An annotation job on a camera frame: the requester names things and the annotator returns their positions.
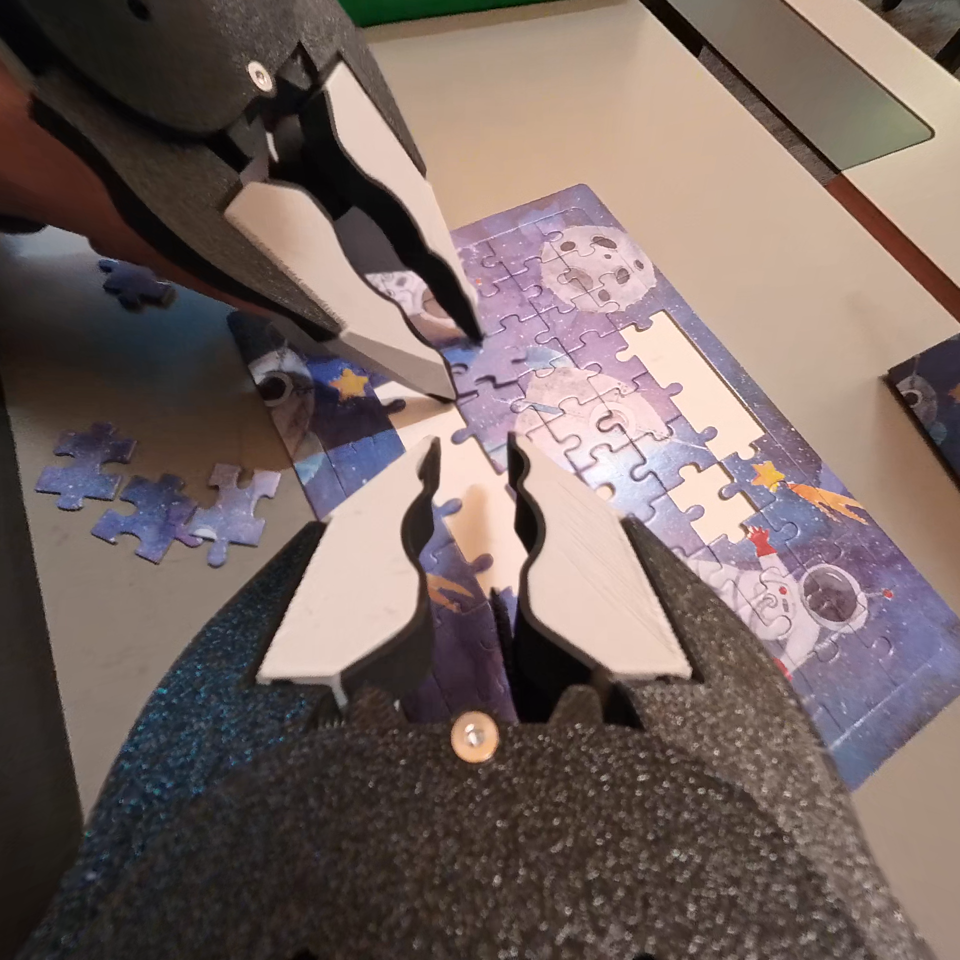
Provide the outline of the blue jigsaw puzzle piece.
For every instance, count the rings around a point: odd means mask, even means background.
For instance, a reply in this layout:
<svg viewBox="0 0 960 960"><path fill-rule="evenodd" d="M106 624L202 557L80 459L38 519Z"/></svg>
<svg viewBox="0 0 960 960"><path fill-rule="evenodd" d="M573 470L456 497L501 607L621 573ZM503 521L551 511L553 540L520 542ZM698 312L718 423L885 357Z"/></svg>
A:
<svg viewBox="0 0 960 960"><path fill-rule="evenodd" d="M256 517L258 501L273 498L280 485L278 471L255 470L246 486L238 486L241 467L217 462L208 486L218 490L215 503L198 508L191 516L187 532L194 538L210 541L207 563L213 569L226 562L230 545L258 546L265 520Z"/></svg>
<svg viewBox="0 0 960 960"><path fill-rule="evenodd" d="M82 509L87 498L113 501L123 477L103 472L102 466L128 464L137 446L135 438L121 438L110 422L94 422L84 431L65 430L59 435L54 455L69 462L46 466L34 490L58 495L56 506L66 511Z"/></svg>
<svg viewBox="0 0 960 960"><path fill-rule="evenodd" d="M197 502L183 493L186 482L181 477L164 473L158 480L131 477L120 500L134 505L134 513L107 510L91 528L91 535L115 545L121 535L138 538L135 555L158 565L174 541L194 548L203 543L191 534L189 524L197 510Z"/></svg>
<svg viewBox="0 0 960 960"><path fill-rule="evenodd" d="M174 284L158 278L148 268L114 258L100 258L102 289L128 311L140 312L149 306L168 308L177 299Z"/></svg>

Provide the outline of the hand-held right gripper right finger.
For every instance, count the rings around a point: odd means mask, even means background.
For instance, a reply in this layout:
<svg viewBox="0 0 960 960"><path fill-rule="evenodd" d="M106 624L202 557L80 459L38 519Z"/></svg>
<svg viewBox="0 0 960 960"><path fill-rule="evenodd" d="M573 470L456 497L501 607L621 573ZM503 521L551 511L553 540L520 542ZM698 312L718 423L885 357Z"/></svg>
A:
<svg viewBox="0 0 960 960"><path fill-rule="evenodd" d="M625 515L519 433L508 438L513 529L526 557L508 647L520 710L552 710L589 686L625 709L629 685L689 681L692 666Z"/></svg>

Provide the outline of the space print puzzle box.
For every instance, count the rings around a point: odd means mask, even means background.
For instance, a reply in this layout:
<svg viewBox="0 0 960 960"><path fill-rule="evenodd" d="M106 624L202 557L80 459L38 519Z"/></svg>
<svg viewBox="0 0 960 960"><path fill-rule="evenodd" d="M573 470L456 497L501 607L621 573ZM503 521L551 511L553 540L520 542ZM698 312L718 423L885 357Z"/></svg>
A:
<svg viewBox="0 0 960 960"><path fill-rule="evenodd" d="M892 366L883 377L959 485L959 335Z"/></svg>

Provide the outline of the beige desk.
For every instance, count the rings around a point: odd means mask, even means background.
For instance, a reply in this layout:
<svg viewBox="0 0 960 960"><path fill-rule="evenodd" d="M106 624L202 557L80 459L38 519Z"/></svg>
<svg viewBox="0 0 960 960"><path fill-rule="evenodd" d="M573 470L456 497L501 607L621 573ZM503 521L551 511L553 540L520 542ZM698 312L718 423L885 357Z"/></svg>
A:
<svg viewBox="0 0 960 960"><path fill-rule="evenodd" d="M958 489L881 376L949 315L638 2L544 5L370 30L453 228L585 184L958 611ZM132 469L204 490L283 448L227 309L181 292L131 314L88 242L2 237L3 383L27 488L83 812L154 686L309 518L290 469L257 549L161 565L90 535L100 509L35 493L59 432L112 421Z"/></svg>

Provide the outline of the space jigsaw puzzle board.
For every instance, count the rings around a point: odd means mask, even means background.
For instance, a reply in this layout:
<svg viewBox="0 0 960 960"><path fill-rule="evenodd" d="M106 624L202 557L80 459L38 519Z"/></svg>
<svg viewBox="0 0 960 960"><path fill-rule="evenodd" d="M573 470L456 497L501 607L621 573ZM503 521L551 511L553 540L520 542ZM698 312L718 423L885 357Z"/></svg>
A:
<svg viewBox="0 0 960 960"><path fill-rule="evenodd" d="M742 618L860 786L958 696L958 618L587 186L455 231L485 341L440 403L257 316L228 325L315 513L441 443L416 721L510 697L489 594L524 562L511 432L643 522Z"/></svg>

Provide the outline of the person's left hand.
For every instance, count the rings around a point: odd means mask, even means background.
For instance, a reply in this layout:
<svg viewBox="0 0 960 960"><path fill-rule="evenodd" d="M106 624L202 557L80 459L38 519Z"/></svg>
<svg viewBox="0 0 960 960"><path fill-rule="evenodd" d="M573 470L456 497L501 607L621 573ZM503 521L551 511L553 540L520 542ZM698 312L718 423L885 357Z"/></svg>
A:
<svg viewBox="0 0 960 960"><path fill-rule="evenodd" d="M85 237L104 258L124 260L229 306L273 317L275 311L220 291L167 261L114 208L99 177L35 123L31 97L1 67L1 212Z"/></svg>

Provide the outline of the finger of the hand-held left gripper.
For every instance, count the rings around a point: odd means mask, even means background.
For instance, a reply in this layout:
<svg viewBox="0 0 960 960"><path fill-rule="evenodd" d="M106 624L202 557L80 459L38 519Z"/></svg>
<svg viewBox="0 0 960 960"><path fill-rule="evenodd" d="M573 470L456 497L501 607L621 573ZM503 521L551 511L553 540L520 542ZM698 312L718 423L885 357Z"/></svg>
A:
<svg viewBox="0 0 960 960"><path fill-rule="evenodd" d="M478 295L429 181L344 61L323 90L328 162L343 194L375 222L462 334L480 341Z"/></svg>
<svg viewBox="0 0 960 960"><path fill-rule="evenodd" d="M223 217L336 323L330 352L440 402L457 398L447 360L354 270L330 217L304 189L249 183Z"/></svg>

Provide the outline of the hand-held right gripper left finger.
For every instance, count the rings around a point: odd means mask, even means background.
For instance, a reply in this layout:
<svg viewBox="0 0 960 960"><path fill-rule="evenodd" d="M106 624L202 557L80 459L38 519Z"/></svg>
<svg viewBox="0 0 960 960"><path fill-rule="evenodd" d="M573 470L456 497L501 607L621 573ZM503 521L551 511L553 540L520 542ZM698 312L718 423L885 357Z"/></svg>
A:
<svg viewBox="0 0 960 960"><path fill-rule="evenodd" d="M424 438L323 519L316 549L258 667L259 684L363 687L392 701L431 672L435 631L421 553L431 540L441 442Z"/></svg>

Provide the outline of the green plastic bin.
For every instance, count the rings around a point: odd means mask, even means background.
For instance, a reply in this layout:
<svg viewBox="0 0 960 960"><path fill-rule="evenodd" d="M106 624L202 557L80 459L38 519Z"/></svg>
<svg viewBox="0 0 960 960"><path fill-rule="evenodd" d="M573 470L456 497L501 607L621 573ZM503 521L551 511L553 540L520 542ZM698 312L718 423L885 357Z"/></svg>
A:
<svg viewBox="0 0 960 960"><path fill-rule="evenodd" d="M532 17L573 13L619 5L619 1L343 1L347 15L360 28L430 23L471 15Z"/></svg>

